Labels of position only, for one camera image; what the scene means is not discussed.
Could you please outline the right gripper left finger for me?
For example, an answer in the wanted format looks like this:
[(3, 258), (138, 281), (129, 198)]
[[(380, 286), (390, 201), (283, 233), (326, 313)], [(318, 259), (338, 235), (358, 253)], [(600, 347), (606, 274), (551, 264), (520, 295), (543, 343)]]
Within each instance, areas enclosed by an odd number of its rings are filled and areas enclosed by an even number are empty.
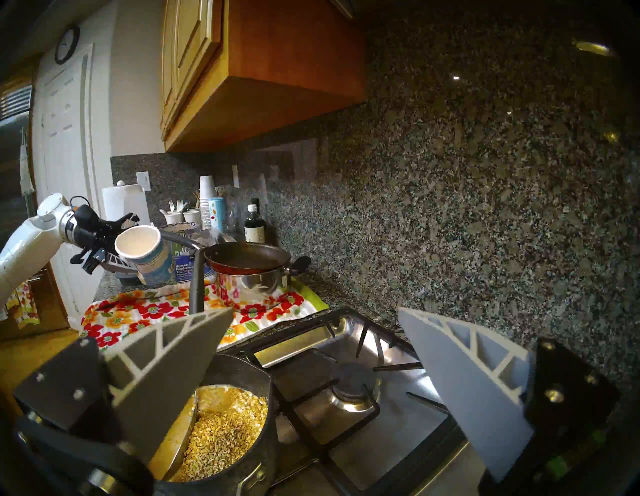
[(127, 442), (147, 463), (204, 379), (233, 320), (223, 308), (153, 324), (101, 351), (80, 337), (14, 390), (25, 414), (81, 439)]

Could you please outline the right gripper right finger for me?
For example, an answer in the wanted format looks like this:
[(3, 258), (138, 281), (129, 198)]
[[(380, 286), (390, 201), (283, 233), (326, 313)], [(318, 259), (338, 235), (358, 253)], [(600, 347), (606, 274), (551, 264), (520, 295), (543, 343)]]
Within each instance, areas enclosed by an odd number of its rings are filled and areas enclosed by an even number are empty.
[(407, 307), (397, 320), (482, 459), (481, 483), (556, 483), (604, 446), (620, 391), (556, 339), (525, 349), (492, 329)]

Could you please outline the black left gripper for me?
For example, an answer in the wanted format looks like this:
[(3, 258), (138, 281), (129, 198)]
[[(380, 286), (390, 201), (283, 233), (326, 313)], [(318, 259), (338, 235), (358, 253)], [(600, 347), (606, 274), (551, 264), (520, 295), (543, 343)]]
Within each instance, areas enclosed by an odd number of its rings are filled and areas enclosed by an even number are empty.
[(81, 249), (70, 258), (72, 265), (82, 266), (90, 275), (101, 266), (117, 279), (139, 279), (137, 269), (116, 255), (115, 251), (117, 236), (140, 224), (136, 214), (128, 213), (115, 221), (72, 216), (70, 224), (71, 243)]

